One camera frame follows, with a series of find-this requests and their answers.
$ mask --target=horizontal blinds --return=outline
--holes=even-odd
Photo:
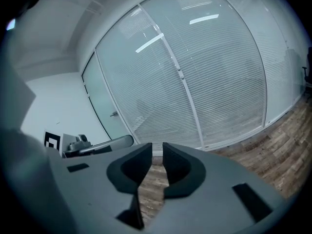
[[[97,53],[112,96],[138,142],[200,147],[194,115],[172,57],[140,8],[109,30]]]
[[[240,14],[260,51],[267,82],[266,124],[292,105],[291,63],[283,35],[261,0],[227,0]]]
[[[277,0],[262,0],[266,8],[273,15],[278,27],[283,34],[285,44],[287,46],[287,54],[290,58],[292,65],[292,77],[293,77],[293,98],[295,101],[302,95],[305,86],[304,80],[304,61],[301,58],[301,47],[299,39],[295,35],[295,31],[292,29],[291,21],[280,7]]]
[[[225,0],[147,0],[185,75],[205,145],[264,123],[263,65],[251,33]]]
[[[304,26],[302,25],[299,17],[293,8],[287,3],[286,0],[274,0],[277,2],[284,11],[284,14],[287,17],[288,23],[292,27],[292,31],[294,32],[294,37],[297,39],[300,48],[300,57],[303,60],[303,66],[308,67],[309,62],[307,58],[309,47],[312,47],[311,39],[306,32]]]

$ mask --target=black slot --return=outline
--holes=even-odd
[[[74,165],[74,166],[68,166],[67,169],[70,173],[88,168],[89,166],[86,163],[82,163],[82,164],[78,164],[78,165]]]
[[[271,208],[246,183],[232,187],[236,195],[245,205],[255,222],[259,222],[269,215]]]

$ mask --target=door frame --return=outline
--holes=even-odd
[[[88,65],[88,63],[89,63],[89,61],[90,61],[90,59],[92,58],[93,55],[95,56],[95,58],[96,58],[96,60],[97,60],[97,67],[98,67],[98,69],[99,69],[99,71],[100,71],[102,81],[103,81],[103,83],[104,83],[104,85],[105,85],[106,91],[107,91],[107,93],[108,93],[108,95],[109,95],[109,97],[110,97],[110,99],[111,99],[111,102],[112,102],[112,104],[114,105],[116,112],[118,113],[118,116],[120,117],[120,119],[121,119],[121,121],[122,121],[124,127],[126,128],[126,130],[127,130],[128,133],[129,133],[129,135],[131,135],[131,136],[133,137],[134,143],[135,143],[135,144],[138,144],[137,140],[135,139],[134,135],[131,133],[129,127],[127,126],[125,120],[123,119],[123,117],[122,117],[122,115],[121,115],[121,113],[120,113],[120,110],[118,109],[118,107],[117,107],[117,105],[116,105],[116,103],[115,103],[115,101],[114,101],[114,99],[113,99],[113,97],[112,97],[111,91],[109,90],[109,87],[108,87],[108,85],[107,85],[107,83],[106,83],[106,79],[105,79],[104,73],[103,73],[103,71],[102,71],[101,64],[100,64],[100,62],[99,62],[98,54],[97,54],[96,49],[94,49],[94,51],[93,51],[92,55],[90,56],[90,58],[89,58],[89,60],[88,60],[88,62],[87,62],[87,64],[86,64],[86,66],[85,66],[84,69],[83,69],[83,72],[81,73],[81,79],[82,79],[82,82],[83,82],[83,85],[84,85],[84,88],[85,88],[85,91],[86,91],[86,94],[87,94],[87,96],[88,96],[89,101],[90,101],[90,98],[89,98],[88,91],[87,91],[87,89],[86,89],[86,87],[85,87],[85,82],[84,82],[84,80],[83,80],[83,73],[84,73],[84,71],[86,70],[86,67],[87,67],[87,65]],[[97,119],[98,119],[99,123],[100,123],[101,126],[103,127],[103,129],[104,129],[104,131],[106,132],[106,134],[107,134],[107,136],[109,137],[109,139],[112,140],[112,138],[109,136],[108,132],[106,131],[105,127],[103,126],[102,122],[99,120],[98,115],[97,115],[97,113],[96,113],[96,111],[95,111],[95,109],[94,109],[94,107],[93,107],[91,101],[90,101],[90,104],[91,104],[91,106],[92,106],[92,108],[93,108],[94,113],[95,113],[96,116],[97,116]]]

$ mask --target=white wall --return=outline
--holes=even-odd
[[[79,73],[35,79],[26,83],[36,94],[21,130],[40,142],[44,129],[70,135],[85,134],[92,144],[108,141],[86,95]]]
[[[96,14],[87,26],[78,42],[77,61],[78,69],[82,73],[87,65],[95,46],[106,32],[131,8],[144,0],[107,0],[103,4],[104,10]]]

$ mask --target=door handle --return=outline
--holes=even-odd
[[[110,117],[118,115],[117,111],[113,112]]]

